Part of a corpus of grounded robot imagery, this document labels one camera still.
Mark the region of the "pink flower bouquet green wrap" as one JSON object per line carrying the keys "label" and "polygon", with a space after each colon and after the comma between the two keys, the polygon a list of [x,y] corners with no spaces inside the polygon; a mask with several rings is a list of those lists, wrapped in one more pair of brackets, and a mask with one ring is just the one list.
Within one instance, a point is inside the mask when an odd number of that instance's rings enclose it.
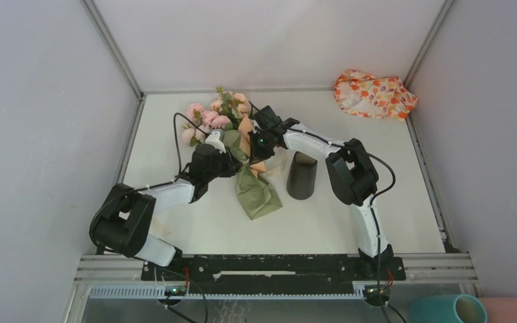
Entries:
{"label": "pink flower bouquet green wrap", "polygon": [[283,207],[267,178],[284,170],[286,158],[280,153],[267,161],[251,158],[250,132],[254,130],[255,109],[239,92],[216,88],[217,97],[209,107],[191,104],[186,111],[188,122],[182,125],[182,140],[194,147],[204,143],[213,130],[226,132],[226,146],[242,163],[237,171],[235,193],[249,219],[255,220]]}

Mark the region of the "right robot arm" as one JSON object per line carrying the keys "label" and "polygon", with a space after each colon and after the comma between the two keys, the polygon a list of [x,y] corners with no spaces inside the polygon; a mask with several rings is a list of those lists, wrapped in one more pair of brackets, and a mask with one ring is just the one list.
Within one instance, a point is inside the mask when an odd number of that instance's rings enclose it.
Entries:
{"label": "right robot arm", "polygon": [[249,133],[251,161],[269,159],[277,147],[324,160],[334,195],[349,207],[361,229],[358,252],[363,274],[381,279],[393,258],[376,210],[376,198],[384,191],[378,190],[374,162],[382,163],[382,159],[368,153],[357,139],[341,141],[317,134],[294,118],[281,119],[270,106],[252,106],[250,117],[256,123]]}

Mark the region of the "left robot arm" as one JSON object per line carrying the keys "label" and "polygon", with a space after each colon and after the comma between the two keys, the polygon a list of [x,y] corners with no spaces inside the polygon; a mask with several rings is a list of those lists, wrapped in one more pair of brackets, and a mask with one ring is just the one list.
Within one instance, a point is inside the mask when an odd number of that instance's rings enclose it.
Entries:
{"label": "left robot arm", "polygon": [[202,144],[169,182],[143,188],[118,183],[92,219],[91,241],[111,252],[156,264],[161,276],[176,280],[184,270],[181,259],[175,257],[180,250],[150,234],[153,215],[198,201],[212,180],[233,177],[241,168],[242,162],[229,148]]}

